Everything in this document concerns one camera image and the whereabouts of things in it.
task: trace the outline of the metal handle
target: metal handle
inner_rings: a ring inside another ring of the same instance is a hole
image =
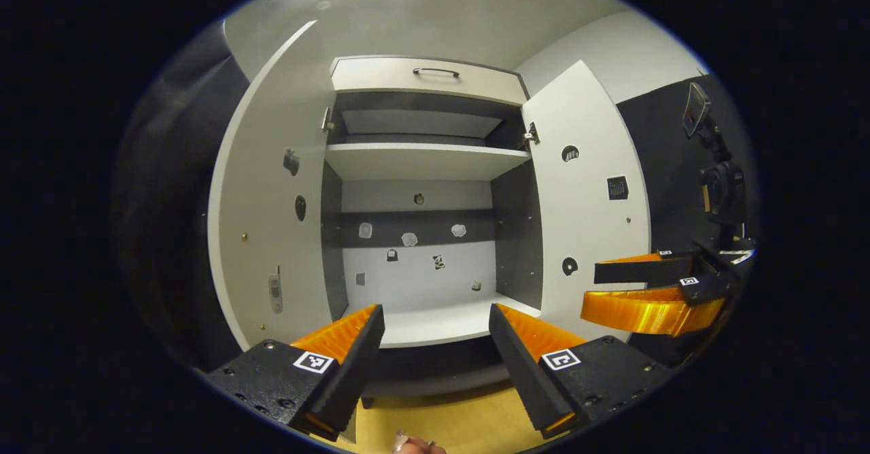
[[[444,68],[414,68],[414,74],[419,75],[423,70],[432,70],[432,72],[445,72],[452,73],[454,79],[459,79],[459,72],[454,72],[453,70],[444,70]]]

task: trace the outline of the drawer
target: drawer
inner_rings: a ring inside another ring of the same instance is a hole
[[[526,101],[516,73],[425,58],[340,58],[332,72],[332,85],[336,92],[426,92],[512,106],[521,106]]]

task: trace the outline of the white cabinet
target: white cabinet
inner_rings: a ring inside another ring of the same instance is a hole
[[[516,73],[459,61],[330,65],[311,24],[252,82],[212,179],[212,274],[243,349],[310,333],[338,317],[337,302],[345,315],[381,303],[383,348],[484,336],[492,302],[589,340],[627,338],[579,318],[585,290],[606,289],[594,263],[650,245],[631,138],[583,62],[529,100]],[[531,123],[538,140],[522,148]],[[612,199],[614,178],[627,198]],[[318,251],[327,244],[329,258]],[[268,281],[279,265],[276,312]]]

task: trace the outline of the wooden floor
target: wooden floor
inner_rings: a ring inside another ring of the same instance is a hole
[[[378,398],[369,410],[358,404],[355,444],[342,438],[326,444],[385,454],[399,429],[436,441],[448,454],[501,454],[544,442],[532,428],[516,389],[503,382],[450,395]]]

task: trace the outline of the white wall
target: white wall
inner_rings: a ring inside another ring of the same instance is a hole
[[[621,102],[708,68],[670,33],[640,12],[600,18],[569,33],[514,68],[530,95],[583,60],[613,102]]]

